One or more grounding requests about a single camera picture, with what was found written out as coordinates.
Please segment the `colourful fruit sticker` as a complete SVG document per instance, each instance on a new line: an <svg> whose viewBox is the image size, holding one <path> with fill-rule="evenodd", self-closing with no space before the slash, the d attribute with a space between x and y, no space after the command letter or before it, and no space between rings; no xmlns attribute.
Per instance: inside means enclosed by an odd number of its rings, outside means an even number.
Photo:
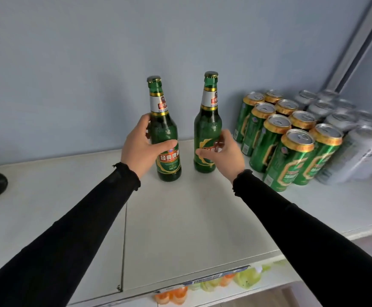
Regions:
<svg viewBox="0 0 372 307"><path fill-rule="evenodd" d="M275 266L286 266L281 259L266 264L248 265L233 270L193 279L153 293L156 307L214 307L222 300L261 288L261 280Z"/></svg>

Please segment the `group of silver beer cans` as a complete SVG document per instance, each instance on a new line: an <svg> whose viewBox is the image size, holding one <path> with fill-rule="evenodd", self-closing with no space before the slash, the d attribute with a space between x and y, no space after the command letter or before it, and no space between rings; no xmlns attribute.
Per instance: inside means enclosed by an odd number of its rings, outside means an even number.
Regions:
<svg viewBox="0 0 372 307"><path fill-rule="evenodd" d="M319 91L304 107L318 123L308 130L314 148L293 183L303 186L317 179L329 185L363 179L372 169L372 111L357 108L331 89Z"/></svg>

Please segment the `person's left hand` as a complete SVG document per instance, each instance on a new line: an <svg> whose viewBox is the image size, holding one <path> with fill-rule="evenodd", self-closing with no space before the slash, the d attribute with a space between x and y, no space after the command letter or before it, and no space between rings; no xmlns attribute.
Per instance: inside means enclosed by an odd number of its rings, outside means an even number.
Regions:
<svg viewBox="0 0 372 307"><path fill-rule="evenodd" d="M141 116L135 128L127 136L121 154L121 163L126 164L139 179L150 170L158 158L153 156L153 144L149 142L146 135L149 122L149 113Z"/></svg>

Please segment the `person's right forearm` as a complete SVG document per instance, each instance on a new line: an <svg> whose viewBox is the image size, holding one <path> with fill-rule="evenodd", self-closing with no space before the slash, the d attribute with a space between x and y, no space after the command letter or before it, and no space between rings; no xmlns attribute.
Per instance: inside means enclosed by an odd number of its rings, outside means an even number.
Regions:
<svg viewBox="0 0 372 307"><path fill-rule="evenodd" d="M372 307L372 256L252 174L227 174L323 307Z"/></svg>

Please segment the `group of green beer cans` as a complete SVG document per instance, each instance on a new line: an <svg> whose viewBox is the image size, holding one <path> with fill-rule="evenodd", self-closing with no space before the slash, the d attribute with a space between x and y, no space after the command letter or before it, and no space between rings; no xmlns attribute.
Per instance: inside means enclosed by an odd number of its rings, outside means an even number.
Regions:
<svg viewBox="0 0 372 307"><path fill-rule="evenodd" d="M320 123L337 105L338 93L300 91L295 100L275 90L243 97L233 139L250 156L250 167L277 192L307 185L345 145L339 126Z"/></svg>

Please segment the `green glass beer bottle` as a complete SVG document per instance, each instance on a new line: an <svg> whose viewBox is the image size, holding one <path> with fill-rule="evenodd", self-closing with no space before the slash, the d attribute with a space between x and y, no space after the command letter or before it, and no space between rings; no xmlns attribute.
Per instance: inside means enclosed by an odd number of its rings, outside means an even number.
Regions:
<svg viewBox="0 0 372 307"><path fill-rule="evenodd" d="M169 115L161 77L150 76L147 78L147 83L151 111L148 132L152 144L178 139L177 125ZM180 178L182 167L178 144L157 156L156 167L157 174L162 181L173 182Z"/></svg>
<svg viewBox="0 0 372 307"><path fill-rule="evenodd" d="M217 82L217 72L207 71L204 74L200 111L194 120L194 150L217 152L219 149L222 119L218 111Z"/></svg>

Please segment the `person's right hand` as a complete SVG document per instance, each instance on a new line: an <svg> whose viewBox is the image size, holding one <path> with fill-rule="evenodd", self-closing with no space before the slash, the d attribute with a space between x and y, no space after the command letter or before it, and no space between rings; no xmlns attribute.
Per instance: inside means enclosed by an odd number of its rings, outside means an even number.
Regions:
<svg viewBox="0 0 372 307"><path fill-rule="evenodd" d="M223 129L220 137L223 139L223 147L218 152L221 154L220 160L211 161L214 162L219 172L233 184L237 176L246 169L245 160L228 129Z"/></svg>

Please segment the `white chest freezer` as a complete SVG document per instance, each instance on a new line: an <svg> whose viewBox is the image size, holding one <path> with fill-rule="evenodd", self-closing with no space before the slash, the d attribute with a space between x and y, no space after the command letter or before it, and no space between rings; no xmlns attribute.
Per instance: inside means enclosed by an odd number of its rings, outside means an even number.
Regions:
<svg viewBox="0 0 372 307"><path fill-rule="evenodd" d="M256 268L284 256L218 171L193 167L180 142L182 175L162 182L152 168L122 208L70 307L158 307L153 295ZM112 173L121 150L0 166L0 268Z"/></svg>

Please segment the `grey window frame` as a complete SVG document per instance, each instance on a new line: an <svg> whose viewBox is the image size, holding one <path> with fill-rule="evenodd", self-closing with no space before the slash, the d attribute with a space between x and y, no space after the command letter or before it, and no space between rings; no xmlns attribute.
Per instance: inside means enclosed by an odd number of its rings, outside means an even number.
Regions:
<svg viewBox="0 0 372 307"><path fill-rule="evenodd" d="M341 93L372 46L372 3L366 10L323 88Z"/></svg>

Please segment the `person's left forearm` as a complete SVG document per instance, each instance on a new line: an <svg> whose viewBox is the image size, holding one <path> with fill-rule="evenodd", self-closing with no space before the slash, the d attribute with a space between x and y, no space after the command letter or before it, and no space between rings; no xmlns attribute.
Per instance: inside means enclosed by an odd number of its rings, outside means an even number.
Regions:
<svg viewBox="0 0 372 307"><path fill-rule="evenodd" d="M144 170L129 161L0 268L0 307L66 307Z"/></svg>

